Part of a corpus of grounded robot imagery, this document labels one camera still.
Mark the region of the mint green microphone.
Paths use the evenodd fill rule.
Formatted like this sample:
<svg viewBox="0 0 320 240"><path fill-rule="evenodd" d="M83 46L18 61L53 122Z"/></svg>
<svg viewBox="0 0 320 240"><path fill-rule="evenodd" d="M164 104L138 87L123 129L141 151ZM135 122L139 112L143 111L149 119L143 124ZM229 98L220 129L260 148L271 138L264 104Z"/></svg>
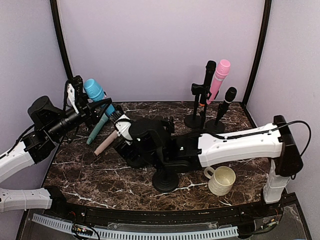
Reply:
<svg viewBox="0 0 320 240"><path fill-rule="evenodd" d="M95 138L97 137L98 133L100 132L100 130L103 128L103 126L105 125L105 123L109 120L108 116L106 114L104 114L101 119L99 120L99 122L96 124L96 126L93 128L93 130L91 131L90 135L88 136L88 139L86 141L87 145L90 145Z"/></svg>

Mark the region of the blue microphone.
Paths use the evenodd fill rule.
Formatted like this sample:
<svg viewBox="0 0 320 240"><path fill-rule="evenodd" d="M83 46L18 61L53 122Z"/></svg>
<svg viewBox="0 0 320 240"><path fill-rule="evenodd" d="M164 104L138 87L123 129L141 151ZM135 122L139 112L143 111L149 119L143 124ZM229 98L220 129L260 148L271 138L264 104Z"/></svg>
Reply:
<svg viewBox="0 0 320 240"><path fill-rule="evenodd" d="M83 87L88 97L94 102L107 98L102 86L93 78L86 80Z"/></svg>

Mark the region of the beige microphone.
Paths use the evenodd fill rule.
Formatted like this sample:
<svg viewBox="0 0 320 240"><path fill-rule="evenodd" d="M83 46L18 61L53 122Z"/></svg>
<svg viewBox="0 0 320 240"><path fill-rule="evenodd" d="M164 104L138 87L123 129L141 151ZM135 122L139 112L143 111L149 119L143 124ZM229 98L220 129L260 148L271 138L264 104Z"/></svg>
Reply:
<svg viewBox="0 0 320 240"><path fill-rule="evenodd" d="M93 152L96 156L101 154L112 142L118 137L117 131L114 130Z"/></svg>

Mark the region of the black stand of green microphone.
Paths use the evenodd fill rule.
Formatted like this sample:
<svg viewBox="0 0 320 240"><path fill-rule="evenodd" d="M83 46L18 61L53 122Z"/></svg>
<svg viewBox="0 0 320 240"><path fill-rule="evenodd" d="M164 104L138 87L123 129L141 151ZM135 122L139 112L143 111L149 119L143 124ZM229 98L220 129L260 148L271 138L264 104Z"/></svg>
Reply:
<svg viewBox="0 0 320 240"><path fill-rule="evenodd" d="M152 176L152 185L160 193L170 193L179 185L179 176L176 172L157 169Z"/></svg>

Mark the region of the black stand of blue microphone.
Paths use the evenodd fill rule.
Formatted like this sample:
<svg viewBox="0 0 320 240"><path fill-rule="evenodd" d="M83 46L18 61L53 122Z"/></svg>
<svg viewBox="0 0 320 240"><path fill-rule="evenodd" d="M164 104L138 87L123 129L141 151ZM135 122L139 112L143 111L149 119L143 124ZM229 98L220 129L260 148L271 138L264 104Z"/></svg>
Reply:
<svg viewBox="0 0 320 240"><path fill-rule="evenodd" d="M126 160L126 164L134 169L144 168L147 165L142 157L128 159Z"/></svg>

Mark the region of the black stand of beige microphone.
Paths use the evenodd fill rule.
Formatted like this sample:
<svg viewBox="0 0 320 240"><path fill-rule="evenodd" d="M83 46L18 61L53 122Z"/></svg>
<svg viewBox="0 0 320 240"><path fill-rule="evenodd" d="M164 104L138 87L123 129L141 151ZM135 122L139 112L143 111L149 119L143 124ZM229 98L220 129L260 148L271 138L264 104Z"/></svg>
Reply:
<svg viewBox="0 0 320 240"><path fill-rule="evenodd" d="M170 116L169 118L165 117L161 120L161 123L169 134L173 134L175 132L175 123L173 116Z"/></svg>

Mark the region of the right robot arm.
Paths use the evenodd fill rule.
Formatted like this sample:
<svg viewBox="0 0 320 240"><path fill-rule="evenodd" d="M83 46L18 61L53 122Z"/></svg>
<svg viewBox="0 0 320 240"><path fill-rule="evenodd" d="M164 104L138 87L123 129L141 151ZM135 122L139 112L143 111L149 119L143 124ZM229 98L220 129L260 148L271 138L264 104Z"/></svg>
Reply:
<svg viewBox="0 0 320 240"><path fill-rule="evenodd" d="M121 143L116 151L128 166L155 168L153 187L161 193L174 191L180 173L204 169L214 180L219 174L214 165L251 158L269 158L270 172L262 190L262 201L255 205L255 213L266 217L279 202L284 188L304 166L302 152L282 115L272 123L249 130L214 133L200 129L175 135L172 118L131 120L123 115L113 121Z"/></svg>

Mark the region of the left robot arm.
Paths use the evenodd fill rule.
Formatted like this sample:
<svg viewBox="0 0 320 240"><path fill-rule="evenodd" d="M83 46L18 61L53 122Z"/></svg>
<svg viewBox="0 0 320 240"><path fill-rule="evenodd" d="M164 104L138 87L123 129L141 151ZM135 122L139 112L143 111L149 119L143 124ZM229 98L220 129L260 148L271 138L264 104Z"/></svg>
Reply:
<svg viewBox="0 0 320 240"><path fill-rule="evenodd" d="M36 165L49 157L60 140L82 123L87 126L99 122L111 98L89 102L84 96L79 110L64 111L55 107L48 96L38 98L28 109L33 125L17 139L14 146L0 157L0 180L3 182L17 172ZM0 190L0 211L50 209L60 218L67 218L70 206L50 188L29 190Z"/></svg>

